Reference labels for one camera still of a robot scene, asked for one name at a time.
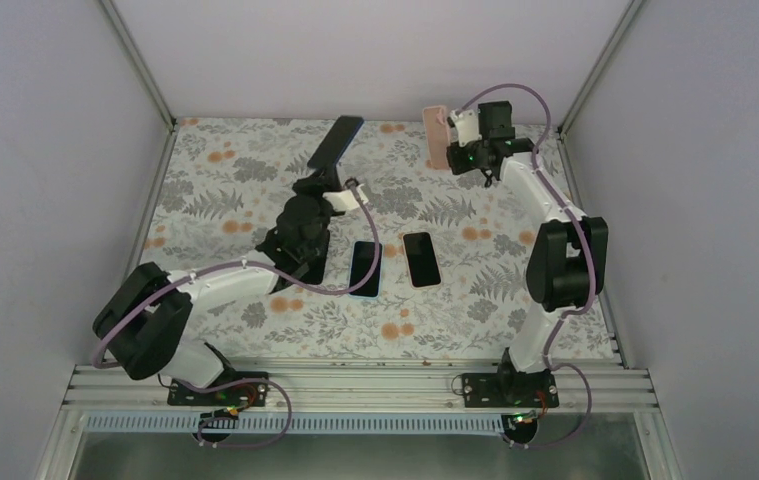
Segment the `blue phone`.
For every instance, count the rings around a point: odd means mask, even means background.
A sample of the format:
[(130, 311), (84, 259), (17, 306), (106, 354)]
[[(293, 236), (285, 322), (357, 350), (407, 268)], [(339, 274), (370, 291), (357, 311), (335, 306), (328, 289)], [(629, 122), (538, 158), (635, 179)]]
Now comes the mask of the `blue phone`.
[(360, 116), (339, 116), (307, 162), (311, 170), (335, 167), (364, 124)]

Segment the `pink phone case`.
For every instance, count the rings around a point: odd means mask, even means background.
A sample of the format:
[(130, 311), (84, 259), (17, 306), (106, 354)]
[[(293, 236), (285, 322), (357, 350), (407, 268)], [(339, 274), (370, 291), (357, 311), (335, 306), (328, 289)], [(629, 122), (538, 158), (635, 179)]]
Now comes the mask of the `pink phone case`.
[(436, 170), (449, 170), (447, 148), (451, 142), (449, 126), (446, 122), (448, 109), (445, 105), (429, 106), (423, 109), (429, 164)]

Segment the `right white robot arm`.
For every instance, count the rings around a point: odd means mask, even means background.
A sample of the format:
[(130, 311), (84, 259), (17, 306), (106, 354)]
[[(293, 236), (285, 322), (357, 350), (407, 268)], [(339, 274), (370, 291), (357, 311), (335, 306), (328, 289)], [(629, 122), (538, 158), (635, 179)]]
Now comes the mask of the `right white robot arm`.
[(538, 144), (517, 137), (511, 116), (511, 104), (500, 101), (452, 110), (443, 121), (452, 173), (478, 170), (488, 184), (509, 187), (540, 223), (525, 268), (533, 305), (496, 372), (462, 375), (468, 408), (557, 405), (550, 350), (565, 320), (589, 310), (604, 285), (606, 221), (588, 216), (557, 188), (539, 161)]

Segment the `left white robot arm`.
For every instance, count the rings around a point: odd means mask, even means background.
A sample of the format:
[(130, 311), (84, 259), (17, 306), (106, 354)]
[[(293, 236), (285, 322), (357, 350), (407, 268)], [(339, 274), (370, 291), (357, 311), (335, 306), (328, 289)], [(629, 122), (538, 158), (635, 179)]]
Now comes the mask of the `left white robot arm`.
[(331, 219), (366, 200), (359, 181), (342, 181), (336, 165), (314, 168), (293, 191), (264, 240), (236, 260), (187, 271), (154, 262), (137, 266), (94, 320), (93, 366), (120, 367), (133, 380), (167, 375), (207, 404), (225, 402), (233, 391), (232, 368), (214, 347), (184, 340), (190, 317), (291, 285), (317, 289)]

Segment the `phone in black case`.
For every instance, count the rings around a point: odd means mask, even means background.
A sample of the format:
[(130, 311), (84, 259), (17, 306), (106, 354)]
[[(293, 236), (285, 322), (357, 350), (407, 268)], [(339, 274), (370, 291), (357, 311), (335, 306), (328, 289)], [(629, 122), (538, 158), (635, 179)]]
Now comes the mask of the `phone in black case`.
[(299, 252), (299, 266), (294, 277), (302, 283), (319, 286), (323, 283), (328, 259), (330, 233), (323, 230), (316, 238), (306, 241)]

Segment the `phone in light-blue case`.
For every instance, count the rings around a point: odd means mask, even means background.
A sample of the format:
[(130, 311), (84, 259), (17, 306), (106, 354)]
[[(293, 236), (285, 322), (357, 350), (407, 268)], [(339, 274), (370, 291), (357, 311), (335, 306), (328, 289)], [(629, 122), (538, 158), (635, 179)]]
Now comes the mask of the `phone in light-blue case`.
[[(374, 254), (383, 254), (384, 246), (378, 246), (372, 241), (356, 241), (353, 246), (350, 269), (349, 287), (352, 288), (366, 278), (370, 267), (374, 263)], [(379, 296), (381, 288), (382, 259), (379, 258), (369, 279), (358, 289), (352, 290), (349, 295), (357, 298), (375, 299)]]

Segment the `phone in beige case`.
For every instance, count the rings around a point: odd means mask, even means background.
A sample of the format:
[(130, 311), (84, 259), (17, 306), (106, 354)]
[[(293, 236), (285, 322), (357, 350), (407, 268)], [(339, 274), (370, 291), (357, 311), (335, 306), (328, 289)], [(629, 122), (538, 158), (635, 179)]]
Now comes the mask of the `phone in beige case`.
[(432, 236), (428, 232), (403, 235), (411, 284), (414, 288), (427, 288), (441, 284), (441, 273)]

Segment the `floral patterned mat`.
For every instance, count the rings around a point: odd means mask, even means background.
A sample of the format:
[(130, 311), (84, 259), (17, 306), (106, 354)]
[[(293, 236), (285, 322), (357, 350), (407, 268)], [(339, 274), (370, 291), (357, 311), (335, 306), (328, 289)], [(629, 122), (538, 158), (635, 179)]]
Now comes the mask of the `floral patterned mat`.
[[(260, 243), (292, 184), (330, 129), (327, 120), (188, 117), (178, 135), (143, 247), (166, 270), (233, 260)], [(521, 330), (532, 300), (525, 267), (538, 225), (501, 183), (429, 164), (419, 122), (366, 122), (340, 163), (365, 186), (370, 211), (331, 222), (323, 285), (290, 287), (193, 314), (188, 342), (230, 357), (495, 359)], [(432, 236), (441, 284), (412, 286), (403, 235)], [(381, 243), (366, 278), (349, 287), (356, 241)], [(375, 299), (352, 297), (382, 259)]]

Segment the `aluminium rail frame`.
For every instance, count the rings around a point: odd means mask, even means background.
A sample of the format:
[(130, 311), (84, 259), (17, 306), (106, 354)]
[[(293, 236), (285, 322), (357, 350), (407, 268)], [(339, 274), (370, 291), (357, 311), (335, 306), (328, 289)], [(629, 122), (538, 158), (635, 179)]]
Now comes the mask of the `aluminium rail frame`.
[[(272, 392), (269, 412), (282, 412), (290, 401), (299, 413), (462, 413), (458, 396), (465, 372), (490, 373), (487, 360), (238, 359), (240, 369), (263, 371), (285, 392)], [(580, 413), (587, 400), (593, 412), (656, 412), (659, 409), (650, 375), (612, 362), (580, 365), (592, 388), (586, 395), (573, 371), (556, 372), (560, 399), (557, 412)], [(119, 370), (74, 369), (62, 406), (79, 410), (166, 410), (168, 392), (153, 379), (133, 381)]]

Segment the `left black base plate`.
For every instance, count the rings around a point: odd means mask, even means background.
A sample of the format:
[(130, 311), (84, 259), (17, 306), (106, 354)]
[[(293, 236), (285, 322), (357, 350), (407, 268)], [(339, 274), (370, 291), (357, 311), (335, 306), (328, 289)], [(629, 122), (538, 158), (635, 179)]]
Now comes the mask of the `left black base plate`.
[(199, 393), (173, 380), (167, 396), (170, 406), (193, 407), (263, 407), (266, 402), (267, 386), (259, 382), (246, 383), (219, 389), (211, 393)]

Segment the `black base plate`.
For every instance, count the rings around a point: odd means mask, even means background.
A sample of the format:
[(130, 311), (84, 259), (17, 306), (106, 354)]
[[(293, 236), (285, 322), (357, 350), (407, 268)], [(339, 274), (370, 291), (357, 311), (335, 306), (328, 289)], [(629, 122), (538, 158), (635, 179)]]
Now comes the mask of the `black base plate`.
[(167, 396), (170, 406), (193, 407), (263, 407), (266, 402), (267, 386), (259, 382), (246, 383), (219, 389), (211, 393), (199, 393), (173, 380)]
[(465, 373), (461, 376), (466, 408), (556, 408), (558, 387), (549, 370), (536, 373)]

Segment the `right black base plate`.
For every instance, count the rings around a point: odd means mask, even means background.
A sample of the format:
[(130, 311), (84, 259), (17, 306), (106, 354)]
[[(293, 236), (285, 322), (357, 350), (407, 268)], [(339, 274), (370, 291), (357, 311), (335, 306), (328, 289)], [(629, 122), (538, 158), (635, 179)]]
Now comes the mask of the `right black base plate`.
[(558, 387), (549, 370), (536, 373), (465, 373), (461, 376), (466, 408), (556, 408)]

